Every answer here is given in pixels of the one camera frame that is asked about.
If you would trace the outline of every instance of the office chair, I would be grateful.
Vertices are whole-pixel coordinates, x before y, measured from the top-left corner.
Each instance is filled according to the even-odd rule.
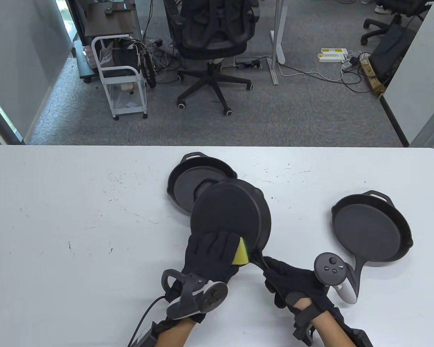
[[[222,64],[215,64],[213,60],[236,56],[246,50],[260,16],[258,0],[183,0],[181,10],[176,0],[163,1],[170,36],[180,55],[191,60],[209,60],[206,71],[177,71],[180,81],[184,76],[199,78],[177,98],[177,107],[184,109],[189,95],[209,85],[222,103],[224,115],[230,116],[233,111],[218,82],[245,84],[247,90],[253,85],[250,80],[222,74]]]
[[[376,0],[376,5],[381,5],[385,10],[389,9],[392,11],[392,14],[395,13],[396,15],[392,18],[392,21],[389,24],[369,18],[366,19],[363,23],[365,29],[369,28],[371,24],[376,25],[379,29],[364,34],[360,40],[361,45],[366,46],[368,44],[368,39],[373,36],[387,33],[392,24],[400,25],[402,22],[402,15],[407,17],[418,16],[418,18],[423,21],[424,18],[421,17],[421,13],[431,8],[430,5],[426,5],[427,1],[428,0]]]

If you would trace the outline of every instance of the white metal cart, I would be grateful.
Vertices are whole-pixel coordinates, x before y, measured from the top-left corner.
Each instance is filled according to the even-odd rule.
[[[92,51],[97,63],[98,73],[101,83],[103,83],[103,88],[105,89],[106,97],[108,98],[109,107],[114,120],[119,120],[120,114],[138,112],[143,112],[144,119],[148,117],[148,114],[146,113],[146,84],[141,72],[128,65],[101,67],[99,56],[96,53],[95,44],[98,41],[100,41],[102,48],[106,48],[104,40],[128,37],[130,37],[128,34],[98,36],[92,41]],[[130,76],[116,77],[104,76],[106,71],[115,70],[130,70],[135,74]],[[133,93],[123,91],[121,89],[121,84],[123,83],[134,83],[134,85],[138,87],[138,90],[134,90]]]

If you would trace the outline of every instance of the shoe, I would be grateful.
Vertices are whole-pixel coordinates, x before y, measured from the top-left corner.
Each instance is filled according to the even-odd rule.
[[[384,8],[382,7],[382,6],[376,6],[376,8],[374,9],[374,11],[376,12],[376,13],[379,13],[379,14],[392,14],[392,11],[391,10],[384,10]]]

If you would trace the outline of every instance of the cast iron skillet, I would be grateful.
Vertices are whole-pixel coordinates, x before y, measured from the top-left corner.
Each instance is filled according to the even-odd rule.
[[[370,190],[346,196],[333,206],[331,213],[334,234],[356,258],[357,293],[367,261],[396,261],[413,246],[407,221],[383,193]]]
[[[262,250],[268,242],[272,220],[262,191],[236,179],[222,180],[208,187],[194,204],[191,233],[236,233],[246,243],[251,263],[262,270],[267,265]]]
[[[167,183],[167,194],[184,210],[191,212],[197,197],[209,185],[238,175],[222,160],[201,152],[185,154]]]

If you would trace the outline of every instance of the sponge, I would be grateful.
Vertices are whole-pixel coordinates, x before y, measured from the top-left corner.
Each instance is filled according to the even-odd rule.
[[[238,245],[237,253],[235,254],[235,259],[232,265],[246,265],[249,263],[249,257],[247,256],[247,247],[243,240],[240,238],[240,244]]]

